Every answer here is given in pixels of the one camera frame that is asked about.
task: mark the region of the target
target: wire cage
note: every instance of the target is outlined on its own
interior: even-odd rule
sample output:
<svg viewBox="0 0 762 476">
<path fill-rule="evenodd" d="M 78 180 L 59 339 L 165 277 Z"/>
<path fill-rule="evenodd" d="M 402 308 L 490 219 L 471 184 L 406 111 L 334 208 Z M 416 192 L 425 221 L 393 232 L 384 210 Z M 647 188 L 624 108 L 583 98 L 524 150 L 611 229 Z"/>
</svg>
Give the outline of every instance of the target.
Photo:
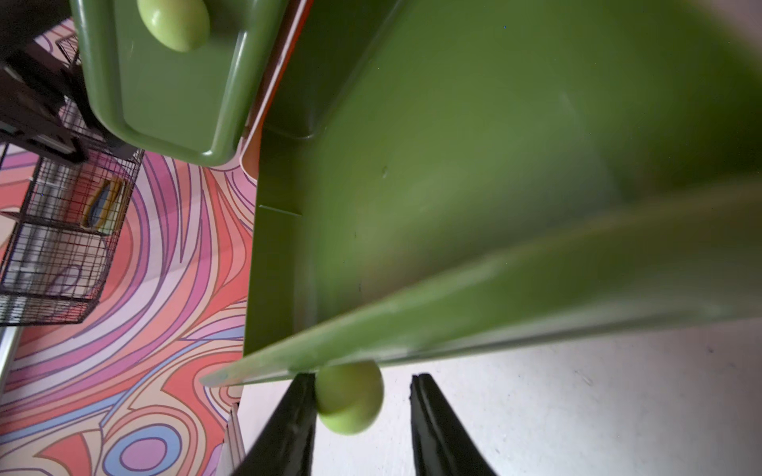
<svg viewBox="0 0 762 476">
<path fill-rule="evenodd" d="M 66 53 L 64 48 L 73 50 Z M 76 38 L 59 40 L 76 61 Z M 98 304 L 143 151 L 117 157 L 67 99 L 59 118 L 88 160 L 39 157 L 0 264 L 0 325 L 76 324 Z M 8 147 L 0 149 L 0 164 Z"/>
</svg>

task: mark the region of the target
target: psychedelic patterned floor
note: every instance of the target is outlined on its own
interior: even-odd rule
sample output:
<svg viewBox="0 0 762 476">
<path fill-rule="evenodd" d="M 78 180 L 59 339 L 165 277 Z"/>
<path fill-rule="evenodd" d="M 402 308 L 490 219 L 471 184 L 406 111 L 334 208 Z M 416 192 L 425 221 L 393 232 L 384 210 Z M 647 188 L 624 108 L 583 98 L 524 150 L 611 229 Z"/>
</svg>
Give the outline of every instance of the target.
<svg viewBox="0 0 762 476">
<path fill-rule="evenodd" d="M 0 209 L 18 209 L 36 160 L 5 159 Z M 237 165 L 146 155 L 101 304 L 22 334 L 0 473 L 214 474 L 236 399 L 198 377 L 241 356 L 255 195 Z"/>
</svg>

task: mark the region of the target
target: green ball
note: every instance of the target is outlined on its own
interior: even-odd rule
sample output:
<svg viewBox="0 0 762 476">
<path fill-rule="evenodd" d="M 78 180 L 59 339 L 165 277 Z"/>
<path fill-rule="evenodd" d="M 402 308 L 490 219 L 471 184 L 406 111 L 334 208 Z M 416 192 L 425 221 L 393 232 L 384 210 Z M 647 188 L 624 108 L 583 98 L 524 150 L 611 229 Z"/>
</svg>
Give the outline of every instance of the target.
<svg viewBox="0 0 762 476">
<path fill-rule="evenodd" d="M 341 435 L 360 433 L 373 424 L 383 403 L 383 378 L 374 362 L 320 369 L 315 376 L 320 421 Z"/>
<path fill-rule="evenodd" d="M 138 0 L 148 31 L 162 45 L 185 53 L 209 38 L 209 12 L 203 0 Z"/>
</svg>

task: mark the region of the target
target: green plastic panel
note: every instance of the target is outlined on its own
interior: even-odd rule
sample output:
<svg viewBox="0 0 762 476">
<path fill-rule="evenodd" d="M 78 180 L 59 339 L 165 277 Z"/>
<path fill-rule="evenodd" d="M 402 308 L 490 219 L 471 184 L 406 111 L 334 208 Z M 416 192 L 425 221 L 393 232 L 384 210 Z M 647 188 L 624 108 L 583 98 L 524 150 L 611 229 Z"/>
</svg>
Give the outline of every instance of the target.
<svg viewBox="0 0 762 476">
<path fill-rule="evenodd" d="M 316 2 L 206 383 L 758 313 L 758 66 L 675 0 Z"/>
<path fill-rule="evenodd" d="M 232 158 L 286 0 L 206 0 L 211 34 L 178 53 L 134 0 L 72 0 L 88 98 L 116 136 L 197 165 Z"/>
</svg>

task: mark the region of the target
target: white surface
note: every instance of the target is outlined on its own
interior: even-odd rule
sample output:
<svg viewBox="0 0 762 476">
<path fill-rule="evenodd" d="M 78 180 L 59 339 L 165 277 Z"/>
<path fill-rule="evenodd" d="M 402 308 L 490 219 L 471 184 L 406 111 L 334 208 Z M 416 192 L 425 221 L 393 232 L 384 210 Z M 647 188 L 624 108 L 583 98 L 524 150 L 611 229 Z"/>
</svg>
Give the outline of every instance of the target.
<svg viewBox="0 0 762 476">
<path fill-rule="evenodd" d="M 410 378 L 429 372 L 501 475 L 762 474 L 762 320 L 598 337 L 383 370 L 358 436 L 318 421 L 312 473 L 414 474 Z M 249 385 L 248 448 L 288 382 Z"/>
</svg>

